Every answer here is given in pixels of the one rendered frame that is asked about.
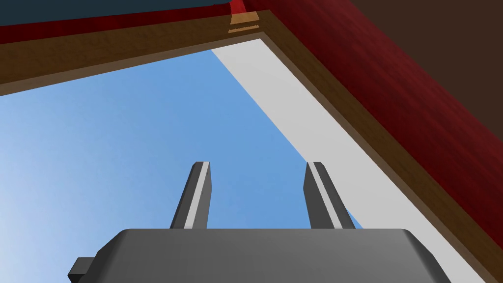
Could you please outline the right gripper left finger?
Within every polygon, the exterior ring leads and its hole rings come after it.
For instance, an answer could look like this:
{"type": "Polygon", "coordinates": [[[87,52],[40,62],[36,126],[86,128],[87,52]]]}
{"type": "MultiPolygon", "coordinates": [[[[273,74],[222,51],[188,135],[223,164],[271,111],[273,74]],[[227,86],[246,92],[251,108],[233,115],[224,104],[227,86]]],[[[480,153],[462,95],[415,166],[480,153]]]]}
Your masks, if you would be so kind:
{"type": "Polygon", "coordinates": [[[171,229],[206,229],[212,192],[209,162],[195,162],[177,205],[171,229]]]}

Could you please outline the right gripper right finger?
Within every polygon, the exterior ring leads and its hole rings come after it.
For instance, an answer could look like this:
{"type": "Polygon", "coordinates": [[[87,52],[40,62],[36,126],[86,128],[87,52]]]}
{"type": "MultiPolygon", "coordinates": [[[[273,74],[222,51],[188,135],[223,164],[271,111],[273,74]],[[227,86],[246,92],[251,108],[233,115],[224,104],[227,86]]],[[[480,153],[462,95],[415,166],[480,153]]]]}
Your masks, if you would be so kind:
{"type": "Polygon", "coordinates": [[[354,229],[351,216],[321,162],[307,162],[303,184],[311,229],[354,229]]]}

